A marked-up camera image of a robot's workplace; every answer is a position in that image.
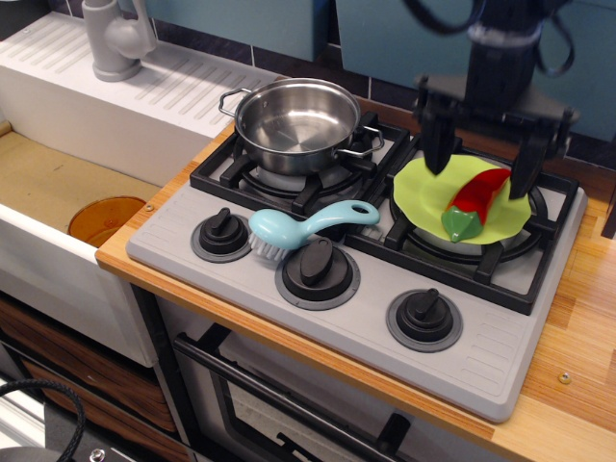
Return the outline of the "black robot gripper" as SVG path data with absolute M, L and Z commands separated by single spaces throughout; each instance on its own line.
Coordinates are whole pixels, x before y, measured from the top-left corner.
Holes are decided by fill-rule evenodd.
M 542 170 L 552 138 L 565 137 L 580 118 L 578 110 L 532 85 L 534 71 L 559 75 L 572 60 L 548 69 L 536 39 L 499 45 L 480 41 L 472 44 L 465 75 L 420 76 L 416 115 L 427 168 L 435 175 L 445 169 L 459 126 L 505 135 L 532 131 L 523 136 L 510 175 L 509 198 L 523 198 Z

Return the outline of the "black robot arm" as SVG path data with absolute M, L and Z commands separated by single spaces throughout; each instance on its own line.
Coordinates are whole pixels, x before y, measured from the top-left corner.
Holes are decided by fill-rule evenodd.
M 570 53 L 559 67 L 549 68 L 539 50 L 548 21 L 567 44 L 573 42 L 557 15 L 563 5 L 561 1 L 474 1 L 467 19 L 450 24 L 420 1 L 406 2 L 407 10 L 427 29 L 441 35 L 464 32 L 471 42 L 465 75 L 422 75 L 416 81 L 421 148 L 432 173 L 439 174 L 447 166 L 460 123 L 519 141 L 510 177 L 512 199 L 533 188 L 545 160 L 567 152 L 578 111 L 531 84 L 534 71 L 559 77 L 575 60 Z

